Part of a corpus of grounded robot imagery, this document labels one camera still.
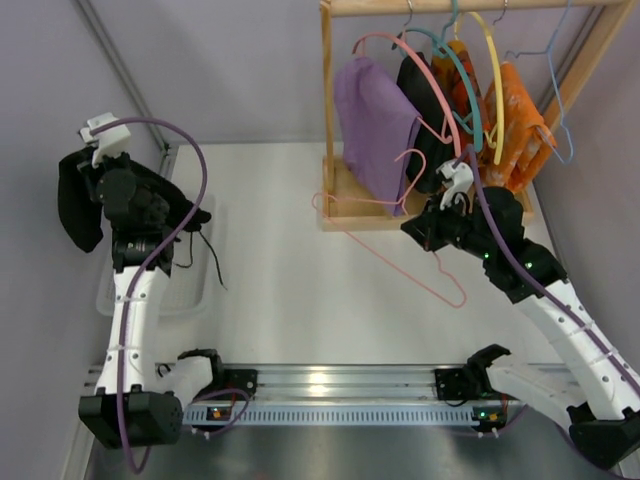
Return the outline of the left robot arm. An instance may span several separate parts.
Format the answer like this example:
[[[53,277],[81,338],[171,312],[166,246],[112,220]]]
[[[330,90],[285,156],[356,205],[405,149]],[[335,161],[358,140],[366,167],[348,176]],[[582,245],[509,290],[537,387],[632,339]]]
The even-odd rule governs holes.
[[[79,401],[79,418],[108,449],[174,444],[186,407],[223,378],[214,349],[181,353],[165,374],[156,366],[174,244],[211,216],[128,153],[106,158],[87,180],[112,229],[115,295],[103,368],[94,393]]]

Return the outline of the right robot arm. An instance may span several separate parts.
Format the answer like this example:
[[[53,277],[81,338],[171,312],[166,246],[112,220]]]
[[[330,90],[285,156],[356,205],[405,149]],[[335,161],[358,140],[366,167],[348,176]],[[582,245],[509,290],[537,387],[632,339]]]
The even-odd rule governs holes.
[[[424,250],[455,247],[481,260],[490,283],[536,325],[569,369],[570,385],[489,345],[466,363],[436,374],[441,400],[500,394],[551,419],[591,464],[609,470],[639,448],[639,376],[604,338],[566,271],[544,246],[526,238],[513,193],[487,187],[452,205],[429,199],[401,229]]]

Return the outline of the orange patterned trousers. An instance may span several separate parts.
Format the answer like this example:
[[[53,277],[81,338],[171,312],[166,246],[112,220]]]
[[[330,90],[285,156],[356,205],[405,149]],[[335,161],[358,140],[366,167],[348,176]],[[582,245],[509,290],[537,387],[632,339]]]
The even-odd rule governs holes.
[[[485,143],[484,131],[489,123],[476,72],[467,47],[461,40],[451,40],[447,46],[463,71],[443,47],[438,50],[439,56],[432,58],[432,68],[450,101],[452,111],[459,117],[457,123],[461,147],[472,144],[475,152],[481,153]]]

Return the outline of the aluminium mounting rail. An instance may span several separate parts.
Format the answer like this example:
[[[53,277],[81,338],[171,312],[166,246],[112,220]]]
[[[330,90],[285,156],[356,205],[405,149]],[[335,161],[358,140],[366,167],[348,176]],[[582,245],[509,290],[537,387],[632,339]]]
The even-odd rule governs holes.
[[[89,387],[98,396],[152,392],[176,395],[183,405],[237,395],[273,404],[362,404],[497,401],[500,393],[475,394],[463,382],[458,365],[285,365],[222,364],[189,358],[158,364],[140,377],[117,372],[117,362],[90,369]]]

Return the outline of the teal plastic hanger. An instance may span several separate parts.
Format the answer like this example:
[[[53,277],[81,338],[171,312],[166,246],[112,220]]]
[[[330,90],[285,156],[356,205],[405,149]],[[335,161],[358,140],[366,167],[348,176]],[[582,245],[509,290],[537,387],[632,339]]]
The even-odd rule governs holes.
[[[484,144],[486,109],[474,69],[468,58],[466,47],[454,49],[454,41],[446,42],[448,29],[457,20],[458,2],[452,1],[450,20],[442,27],[439,36],[432,36],[432,68],[437,79],[441,80],[444,91],[453,101],[453,116],[462,130],[471,138],[476,153]]]

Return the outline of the yellow plastic hanger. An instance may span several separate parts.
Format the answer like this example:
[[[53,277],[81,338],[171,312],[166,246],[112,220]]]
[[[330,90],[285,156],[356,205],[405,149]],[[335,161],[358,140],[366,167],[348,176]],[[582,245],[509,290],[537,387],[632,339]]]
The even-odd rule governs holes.
[[[477,12],[471,11],[466,13],[467,16],[473,18],[481,28],[486,42],[493,80],[488,88],[486,95],[483,97],[484,105],[488,114],[488,123],[484,132],[485,143],[481,153],[480,166],[484,168],[499,166],[502,160],[504,141],[505,141],[505,111],[504,111],[504,95],[502,91],[503,82],[501,74],[501,66],[498,59],[498,52],[493,38],[493,29],[488,26],[484,18]],[[463,15],[454,23],[454,39],[460,40],[458,33],[462,24]]]

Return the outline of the bright orange trousers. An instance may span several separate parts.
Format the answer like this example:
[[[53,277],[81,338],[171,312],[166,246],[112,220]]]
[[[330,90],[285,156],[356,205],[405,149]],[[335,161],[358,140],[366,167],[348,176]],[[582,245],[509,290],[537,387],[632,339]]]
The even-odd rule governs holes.
[[[483,182],[514,194],[524,191],[557,146],[533,103],[516,67],[500,65],[504,105],[504,142],[499,164],[494,149],[485,145],[478,159]]]

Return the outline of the white plastic basket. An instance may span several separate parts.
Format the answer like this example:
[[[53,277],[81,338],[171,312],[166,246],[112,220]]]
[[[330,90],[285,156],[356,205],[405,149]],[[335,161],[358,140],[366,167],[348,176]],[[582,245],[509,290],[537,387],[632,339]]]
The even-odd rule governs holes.
[[[215,200],[206,195],[201,204],[203,210],[212,215]],[[213,217],[202,227],[202,235],[211,241]],[[195,233],[193,241],[187,232],[181,232],[174,243],[174,259],[171,279],[160,307],[161,317],[195,316],[202,313],[213,298],[218,283],[215,257],[200,236]],[[111,318],[114,310],[115,287],[112,273],[111,253],[107,253],[96,294],[96,309],[99,314]]]

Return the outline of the purple trousers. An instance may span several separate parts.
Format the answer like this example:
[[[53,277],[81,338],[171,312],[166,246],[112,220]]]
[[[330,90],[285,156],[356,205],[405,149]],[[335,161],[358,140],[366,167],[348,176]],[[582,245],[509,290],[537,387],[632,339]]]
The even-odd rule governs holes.
[[[347,167],[388,214],[401,215],[419,112],[384,67],[366,56],[352,58],[336,73],[334,105]]]

